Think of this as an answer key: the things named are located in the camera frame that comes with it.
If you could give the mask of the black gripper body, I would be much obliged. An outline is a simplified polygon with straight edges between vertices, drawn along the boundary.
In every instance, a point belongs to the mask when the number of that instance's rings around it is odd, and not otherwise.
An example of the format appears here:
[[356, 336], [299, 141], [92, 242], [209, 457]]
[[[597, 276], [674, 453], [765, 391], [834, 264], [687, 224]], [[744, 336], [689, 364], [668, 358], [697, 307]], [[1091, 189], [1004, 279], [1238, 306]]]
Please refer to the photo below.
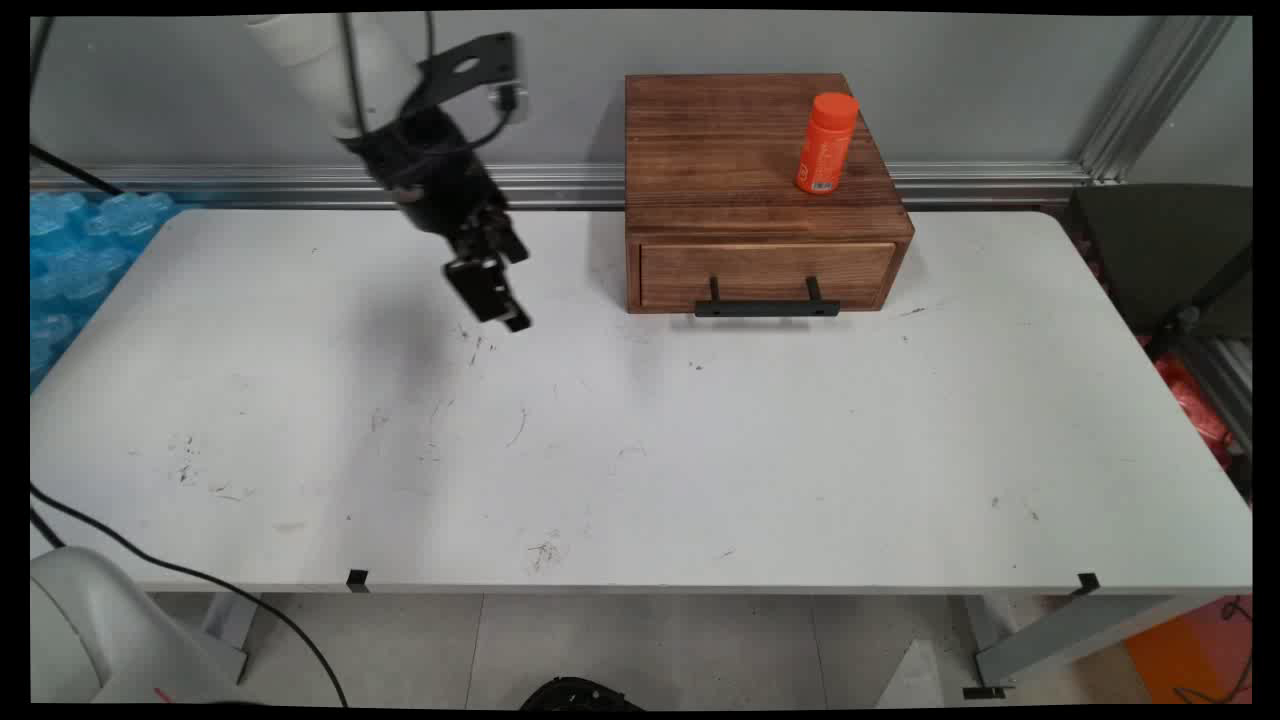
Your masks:
[[456, 252], [486, 252], [479, 218], [508, 213], [508, 202], [440, 108], [347, 138], [346, 149], [417, 229], [444, 237]]

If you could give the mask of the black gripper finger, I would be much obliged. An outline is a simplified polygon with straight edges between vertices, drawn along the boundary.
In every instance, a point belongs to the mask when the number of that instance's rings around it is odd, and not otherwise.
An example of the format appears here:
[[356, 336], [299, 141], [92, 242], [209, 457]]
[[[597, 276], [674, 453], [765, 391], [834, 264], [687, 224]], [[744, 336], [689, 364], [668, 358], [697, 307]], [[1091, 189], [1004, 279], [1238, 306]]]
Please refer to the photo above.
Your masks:
[[509, 288], [500, 255], [456, 258], [443, 266], [443, 273], [477, 322], [500, 322], [512, 333], [532, 325]]
[[499, 254], [511, 264], [529, 259], [529, 250], [507, 211], [485, 211], [479, 218], [479, 227], [489, 254]]

